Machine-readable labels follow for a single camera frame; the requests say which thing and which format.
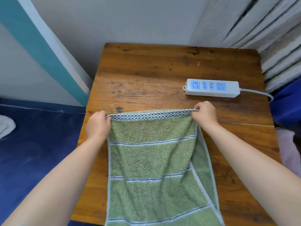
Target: pink fabric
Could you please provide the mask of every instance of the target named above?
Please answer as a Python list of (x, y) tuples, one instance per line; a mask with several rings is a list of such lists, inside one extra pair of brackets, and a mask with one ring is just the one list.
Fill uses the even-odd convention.
[(301, 178), (300, 154), (293, 142), (295, 133), (278, 127), (276, 133), (283, 165)]

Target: striped towel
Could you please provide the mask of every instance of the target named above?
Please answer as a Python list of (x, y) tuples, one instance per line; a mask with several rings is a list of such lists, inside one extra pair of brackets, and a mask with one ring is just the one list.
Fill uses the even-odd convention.
[(110, 115), (105, 225), (224, 225), (192, 111)]

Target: wooden table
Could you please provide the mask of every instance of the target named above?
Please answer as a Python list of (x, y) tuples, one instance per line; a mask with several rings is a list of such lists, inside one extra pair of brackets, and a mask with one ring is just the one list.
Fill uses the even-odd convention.
[[(221, 125), (280, 162), (267, 97), (242, 92), (236, 98), (185, 95), (186, 79), (238, 81), (241, 88), (264, 90), (259, 55), (254, 50), (166, 45), (106, 44), (87, 105), (85, 125), (95, 112), (120, 113), (188, 109), (209, 100)], [(211, 138), (209, 149), (226, 225), (275, 225), (239, 180)], [(104, 224), (107, 207), (108, 151), (105, 143), (92, 167), (72, 220)]]

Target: power cord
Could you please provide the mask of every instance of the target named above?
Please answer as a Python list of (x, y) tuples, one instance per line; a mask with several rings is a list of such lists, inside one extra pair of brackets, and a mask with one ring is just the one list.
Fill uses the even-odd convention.
[(245, 92), (251, 92), (251, 93), (258, 93), (258, 94), (262, 94), (262, 95), (265, 95), (265, 96), (268, 96), (270, 98), (270, 101), (269, 102), (272, 102), (274, 100), (274, 97), (268, 93), (264, 93), (264, 92), (260, 92), (260, 91), (257, 91), (257, 90), (252, 90), (252, 89), (241, 89), (239, 88), (239, 91), (245, 91)]

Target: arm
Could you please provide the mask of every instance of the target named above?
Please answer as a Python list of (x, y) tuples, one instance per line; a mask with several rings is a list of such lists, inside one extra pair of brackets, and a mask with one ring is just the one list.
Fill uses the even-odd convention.
[(240, 180), (277, 225), (301, 225), (301, 179), (286, 167), (221, 127), (210, 102), (192, 118), (213, 139)]
[(88, 139), (36, 185), (2, 226), (67, 225), (110, 130), (104, 111), (93, 114), (86, 125)]

